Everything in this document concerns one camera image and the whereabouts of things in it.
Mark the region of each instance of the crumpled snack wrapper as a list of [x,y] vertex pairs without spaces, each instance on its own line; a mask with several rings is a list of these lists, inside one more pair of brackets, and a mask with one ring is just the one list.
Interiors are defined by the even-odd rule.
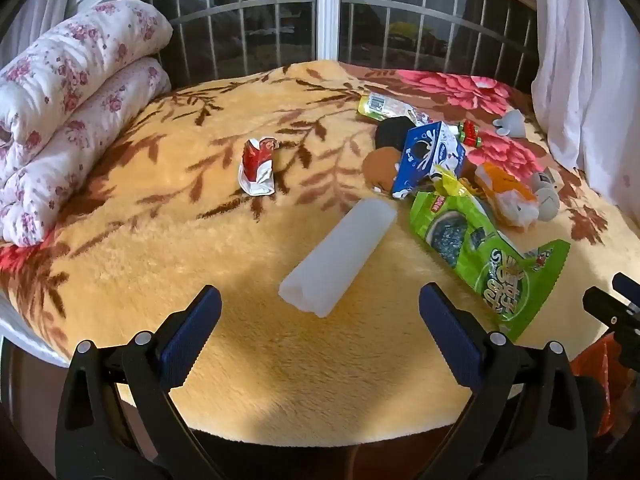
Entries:
[[629,368],[618,361],[620,345],[608,334],[598,339],[571,362],[571,371],[576,376],[589,376],[596,379],[604,388],[606,406],[598,436],[608,433],[621,418],[626,415],[621,400],[625,390],[632,382]]
[[476,169],[476,184],[494,210],[498,224],[527,229],[538,219],[538,199],[533,192],[501,168],[484,162]]
[[238,182],[250,196],[270,195],[275,192],[273,181],[273,152],[278,141],[273,137],[249,139],[244,145],[238,170]]

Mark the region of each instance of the window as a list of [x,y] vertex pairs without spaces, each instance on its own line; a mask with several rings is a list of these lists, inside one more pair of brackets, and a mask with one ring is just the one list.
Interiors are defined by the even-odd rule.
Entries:
[[160,53],[176,88],[316,58],[316,0],[143,0],[174,26]]
[[341,0],[339,59],[496,78],[530,91],[536,14],[516,0]]

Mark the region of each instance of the metal window bars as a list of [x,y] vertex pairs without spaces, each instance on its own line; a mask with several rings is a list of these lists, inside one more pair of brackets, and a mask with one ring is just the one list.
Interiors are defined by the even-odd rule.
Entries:
[[180,0],[175,0],[177,9],[177,17],[170,20],[170,23],[174,26],[174,29],[178,33],[180,40],[180,49],[182,54],[182,60],[185,67],[185,75],[189,82],[191,82],[191,73],[189,68],[189,60],[187,55],[187,45],[185,40],[185,34],[183,25],[193,20],[199,20],[202,18],[207,19],[207,31],[209,36],[209,48],[211,52],[212,71],[214,78],[218,78],[218,58],[216,57],[216,41],[214,37],[214,28],[212,24],[212,17],[222,12],[229,12],[237,10],[239,14],[239,27],[240,27],[240,41],[242,44],[242,66],[244,69],[244,75],[249,75],[249,63],[248,63],[248,47],[247,47],[247,31],[245,30],[244,10],[250,7],[262,7],[262,6],[274,6],[274,34],[275,34],[275,49],[276,49],[276,62],[278,66],[282,65],[282,48],[281,48],[281,9],[282,4],[311,4],[311,20],[310,27],[311,34],[311,57],[315,57],[315,43],[316,43],[316,31],[315,31],[315,16],[316,16],[316,0],[238,0],[231,4],[225,4],[220,6],[212,6],[213,0],[205,0],[206,9],[198,10],[197,12],[191,12],[189,14],[183,14],[180,7]]
[[389,39],[389,30],[390,30],[390,12],[392,9],[406,10],[408,12],[413,12],[420,16],[418,31],[417,31],[417,42],[415,46],[414,70],[418,69],[418,61],[420,59],[420,48],[422,44],[422,38],[424,35],[424,17],[425,16],[430,16],[432,18],[437,18],[450,23],[449,37],[447,41],[447,49],[446,49],[446,54],[444,59],[443,72],[448,72],[449,70],[451,48],[452,48],[452,43],[454,41],[454,38],[456,36],[457,27],[466,27],[478,33],[478,38],[476,39],[476,46],[474,50],[474,56],[471,63],[471,70],[470,70],[471,75],[476,74],[476,69],[478,65],[478,56],[480,54],[480,44],[483,36],[493,38],[494,40],[500,43],[500,53],[498,55],[498,61],[494,69],[494,78],[498,77],[498,72],[500,71],[500,68],[502,66],[502,61],[504,58],[505,47],[507,46],[520,53],[518,69],[515,75],[515,79],[513,81],[514,86],[517,86],[520,81],[523,65],[525,63],[525,58],[529,57],[529,59],[532,62],[537,63],[538,54],[535,52],[535,50],[531,50],[529,47],[532,20],[535,20],[535,15],[532,11],[529,13],[529,16],[527,19],[527,31],[526,31],[526,36],[524,38],[524,42],[520,44],[516,41],[513,41],[511,38],[508,38],[508,31],[510,27],[511,13],[512,13],[511,0],[509,0],[508,2],[507,13],[504,20],[504,30],[502,33],[499,33],[490,28],[487,28],[484,24],[485,16],[486,16],[486,13],[488,12],[487,0],[482,0],[480,23],[470,22],[469,20],[466,20],[458,15],[459,0],[454,0],[452,11],[450,14],[446,12],[442,12],[440,10],[430,9],[429,7],[427,7],[427,0],[422,0],[421,6],[409,4],[406,2],[399,2],[396,0],[340,0],[340,1],[343,4],[349,5],[349,28],[348,28],[348,35],[347,35],[348,45],[347,45],[347,53],[346,53],[346,58],[347,58],[346,60],[349,63],[351,63],[353,60],[352,54],[353,54],[353,47],[354,47],[354,44],[353,44],[354,6],[356,5],[381,7],[386,11],[385,31],[384,31],[384,37],[383,37],[383,43],[382,43],[382,61],[380,64],[380,68],[393,68],[388,66],[388,62],[387,62],[388,39]]

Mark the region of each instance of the brown plush toy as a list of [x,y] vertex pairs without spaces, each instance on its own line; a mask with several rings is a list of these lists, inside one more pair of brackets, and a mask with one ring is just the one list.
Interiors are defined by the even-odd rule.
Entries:
[[364,179],[374,191],[390,194],[402,154],[391,146],[373,150],[362,161]]

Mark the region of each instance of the floral quilt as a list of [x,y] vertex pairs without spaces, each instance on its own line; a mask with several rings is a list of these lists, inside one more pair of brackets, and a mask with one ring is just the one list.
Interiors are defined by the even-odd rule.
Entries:
[[[0,283],[45,341],[70,358],[82,339],[127,342],[185,308],[206,283],[223,313],[172,399],[194,428],[280,446],[341,446],[452,423],[468,398],[421,321],[418,292],[437,282],[487,328],[487,307],[408,226],[410,204],[331,314],[284,303],[278,286],[362,197],[376,123],[361,95],[399,98],[434,120],[481,129],[470,164],[515,176],[557,168],[561,211],[525,233],[523,250],[571,242],[564,269],[519,343],[560,341],[570,358],[602,332],[584,291],[610,290],[615,272],[640,280],[638,228],[548,154],[530,99],[487,78],[371,70],[317,61],[212,81],[152,102],[105,152],[57,225],[33,248],[0,249]],[[512,107],[527,138],[492,134]],[[275,136],[276,192],[238,184],[242,146]],[[130,400],[130,394],[123,390]]]

